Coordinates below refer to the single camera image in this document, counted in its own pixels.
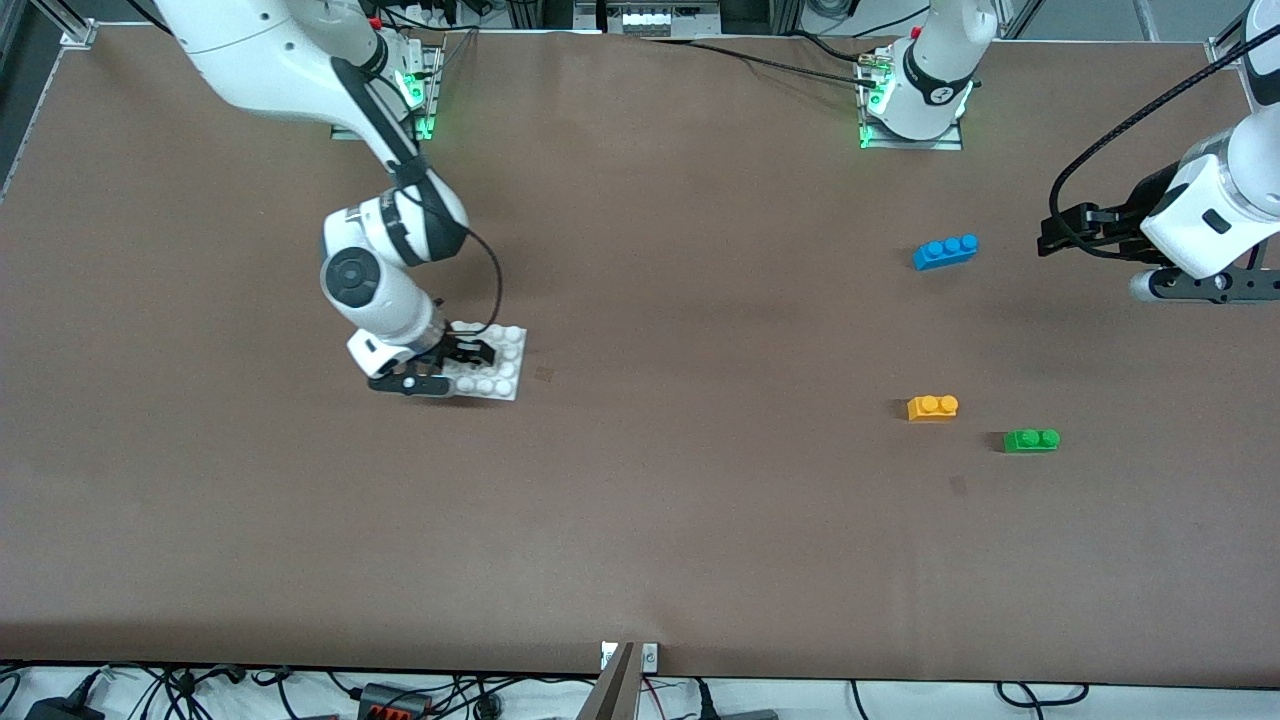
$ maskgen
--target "blue lego brick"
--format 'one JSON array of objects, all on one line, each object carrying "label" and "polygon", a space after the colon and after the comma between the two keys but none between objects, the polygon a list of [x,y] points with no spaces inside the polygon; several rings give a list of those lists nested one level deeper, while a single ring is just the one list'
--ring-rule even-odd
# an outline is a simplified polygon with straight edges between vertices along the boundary
[{"label": "blue lego brick", "polygon": [[978,254],[977,236],[948,237],[925,242],[915,250],[911,260],[915,261],[916,270],[932,270],[964,263]]}]

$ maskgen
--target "metal frame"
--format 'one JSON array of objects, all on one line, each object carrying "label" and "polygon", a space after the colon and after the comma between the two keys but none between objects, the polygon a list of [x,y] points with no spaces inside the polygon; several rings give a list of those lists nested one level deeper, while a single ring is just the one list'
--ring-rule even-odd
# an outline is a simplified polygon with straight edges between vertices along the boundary
[{"label": "metal frame", "polygon": [[87,50],[97,35],[97,20],[84,18],[65,0],[31,0],[58,29],[63,31],[63,47]]},{"label": "metal frame", "polygon": [[1142,31],[1142,38],[1160,42],[1160,31],[1156,29],[1156,13],[1151,9],[1151,0],[1133,0],[1133,12],[1138,15],[1138,29]]},{"label": "metal frame", "polygon": [[1023,9],[1014,13],[1012,4],[1016,0],[998,0],[996,12],[1000,14],[1000,37],[1015,40],[1027,32],[1027,26],[1032,24],[1036,14],[1039,13],[1044,0],[1027,0]]},{"label": "metal frame", "polygon": [[1228,23],[1217,35],[1208,38],[1208,51],[1213,60],[1217,60],[1222,55],[1230,53],[1236,45],[1244,42],[1244,14],[1248,13],[1245,9],[1243,13],[1235,17],[1234,20]]},{"label": "metal frame", "polygon": [[621,644],[609,657],[591,694],[586,696],[577,720],[635,720],[644,664],[641,643]]}]

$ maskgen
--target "lego stud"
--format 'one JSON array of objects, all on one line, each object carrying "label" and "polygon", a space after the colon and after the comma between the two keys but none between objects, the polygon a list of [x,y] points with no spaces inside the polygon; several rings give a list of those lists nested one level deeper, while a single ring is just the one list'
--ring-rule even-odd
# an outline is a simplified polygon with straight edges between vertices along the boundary
[{"label": "lego stud", "polygon": [[1027,428],[1005,433],[1005,452],[1021,455],[1030,452],[1052,452],[1057,450],[1062,437],[1055,429],[1037,430]]},{"label": "lego stud", "polygon": [[960,401],[954,395],[943,395],[942,397],[922,395],[908,401],[906,419],[913,423],[919,420],[950,420],[956,416],[959,410]]},{"label": "lego stud", "polygon": [[964,263],[978,252],[978,237],[964,234],[925,242],[911,255],[916,270],[932,270]]}]

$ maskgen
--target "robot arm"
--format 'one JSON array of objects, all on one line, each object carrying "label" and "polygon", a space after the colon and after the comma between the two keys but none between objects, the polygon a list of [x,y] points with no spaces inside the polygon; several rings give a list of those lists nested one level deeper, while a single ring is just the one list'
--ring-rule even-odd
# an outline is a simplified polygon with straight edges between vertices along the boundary
[{"label": "robot arm", "polygon": [[[1280,44],[1262,38],[1276,24],[1280,5],[1254,0],[1244,27],[1245,42],[1262,42],[1244,55],[1253,113],[1144,178],[1124,204],[1062,213],[1070,232],[1046,219],[1039,255],[1082,242],[1094,255],[1158,265],[1130,283],[1144,301],[1280,300],[1280,273],[1261,266],[1280,231]],[[1097,251],[1108,245],[1117,251]]]},{"label": "robot arm", "polygon": [[[316,120],[353,131],[394,188],[330,214],[324,223],[321,286],[358,329],[347,347],[370,386],[401,364],[444,357],[493,361],[479,341],[447,331],[435,302],[407,269],[452,258],[470,231],[457,195],[410,138],[410,109],[393,73],[410,67],[407,38],[375,32],[353,0],[159,0],[201,77],[227,102],[253,114]],[[431,377],[415,395],[448,396]],[[401,392],[407,389],[396,388]]]},{"label": "robot arm", "polygon": [[933,0],[918,36],[887,50],[892,82],[868,113],[908,140],[933,140],[964,113],[973,73],[996,37],[991,0]]}]

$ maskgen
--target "table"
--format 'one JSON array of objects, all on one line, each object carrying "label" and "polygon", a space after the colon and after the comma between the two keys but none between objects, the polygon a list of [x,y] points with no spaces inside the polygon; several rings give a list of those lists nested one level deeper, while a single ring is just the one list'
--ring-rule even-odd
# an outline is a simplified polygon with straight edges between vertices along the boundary
[{"label": "table", "polygon": [[[388,186],[365,147],[106,27],[0,206],[0,656],[586,673],[639,638],[667,674],[1274,684],[1276,309],[1034,252],[1056,173],[1203,63],[997,44],[963,152],[876,151],[844,86],[481,36],[428,150],[529,352],[517,402],[433,404],[364,387],[317,284],[320,220]],[[1212,78],[1064,205],[1244,113]],[[488,314],[477,249],[416,277]],[[960,416],[909,425],[922,393]],[[1062,448],[998,452],[1023,427]]]}]

